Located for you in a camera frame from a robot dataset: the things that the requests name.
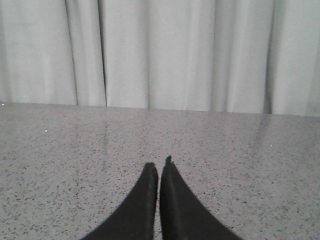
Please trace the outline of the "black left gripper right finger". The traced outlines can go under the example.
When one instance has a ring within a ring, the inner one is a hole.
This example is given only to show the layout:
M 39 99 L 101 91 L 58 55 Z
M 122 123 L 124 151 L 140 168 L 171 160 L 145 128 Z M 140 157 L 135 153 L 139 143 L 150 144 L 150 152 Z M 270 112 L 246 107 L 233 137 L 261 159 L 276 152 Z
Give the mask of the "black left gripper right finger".
M 161 175 L 159 211 L 164 240 L 239 240 L 219 222 L 188 187 L 172 157 Z

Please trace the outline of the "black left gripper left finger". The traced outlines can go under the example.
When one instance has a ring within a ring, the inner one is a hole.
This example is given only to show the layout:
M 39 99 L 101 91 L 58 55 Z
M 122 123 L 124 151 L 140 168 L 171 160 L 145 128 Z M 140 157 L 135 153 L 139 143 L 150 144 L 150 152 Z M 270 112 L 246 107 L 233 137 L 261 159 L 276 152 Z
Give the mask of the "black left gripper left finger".
M 152 240 L 158 197 L 158 172 L 147 162 L 116 210 L 84 240 Z

